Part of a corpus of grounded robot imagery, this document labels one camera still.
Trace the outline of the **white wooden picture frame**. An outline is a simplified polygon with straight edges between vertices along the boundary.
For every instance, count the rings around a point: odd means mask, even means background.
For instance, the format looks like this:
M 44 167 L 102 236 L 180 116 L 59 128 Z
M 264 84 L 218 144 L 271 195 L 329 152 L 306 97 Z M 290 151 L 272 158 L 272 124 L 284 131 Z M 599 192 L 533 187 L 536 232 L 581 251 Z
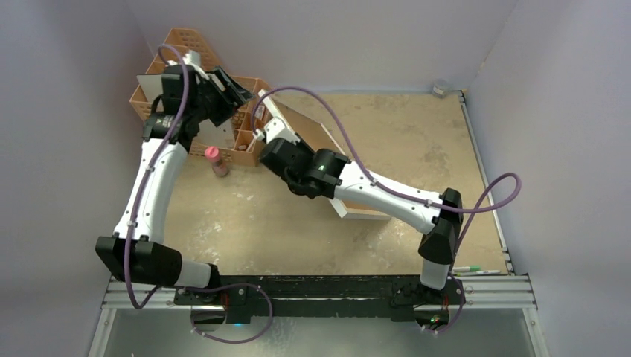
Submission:
M 281 136 L 287 140 L 300 137 L 302 142 L 309 145 L 311 149 L 331 149 L 341 154 L 345 152 L 330 130 L 312 113 L 299 108 L 297 104 L 290 103 L 285 98 L 276 100 L 273 96 L 268 96 L 263 100 L 262 105 L 271 117 L 262 129 L 255 131 L 257 137 L 266 135 L 267 141 L 271 141 L 272 135 Z M 355 202 L 340 199 L 329 199 L 328 202 L 342 219 L 390 219 L 390 216 L 385 213 Z

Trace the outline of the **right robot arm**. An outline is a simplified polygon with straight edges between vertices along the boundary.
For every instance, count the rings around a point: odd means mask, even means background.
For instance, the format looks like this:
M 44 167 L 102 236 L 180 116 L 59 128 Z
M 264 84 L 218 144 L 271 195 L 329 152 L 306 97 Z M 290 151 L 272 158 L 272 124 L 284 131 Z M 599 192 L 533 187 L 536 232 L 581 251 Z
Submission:
M 434 303 L 446 294 L 449 268 L 455 260 L 463 225 L 461 194 L 451 188 L 428 192 L 364 173 L 356 161 L 330 149 L 313 151 L 283 138 L 270 141 L 259 161 L 279 176 L 297 196 L 351 201 L 412 226 L 422 239 L 418 248 L 423 267 L 419 296 Z

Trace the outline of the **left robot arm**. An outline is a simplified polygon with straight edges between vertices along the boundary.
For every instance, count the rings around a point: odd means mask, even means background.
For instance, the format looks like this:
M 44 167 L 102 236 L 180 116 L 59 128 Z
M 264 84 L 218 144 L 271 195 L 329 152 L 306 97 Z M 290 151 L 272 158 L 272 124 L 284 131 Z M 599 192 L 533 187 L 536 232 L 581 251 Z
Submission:
M 204 304 L 218 301 L 217 267 L 186 260 L 164 245 L 164 225 L 176 179 L 201 122 L 229 121 L 253 94 L 222 67 L 204 73 L 193 65 L 169 65 L 161 74 L 162 93 L 144 122 L 141 162 L 129 201 L 109 237 L 95 251 L 113 277 L 163 287 L 193 287 Z

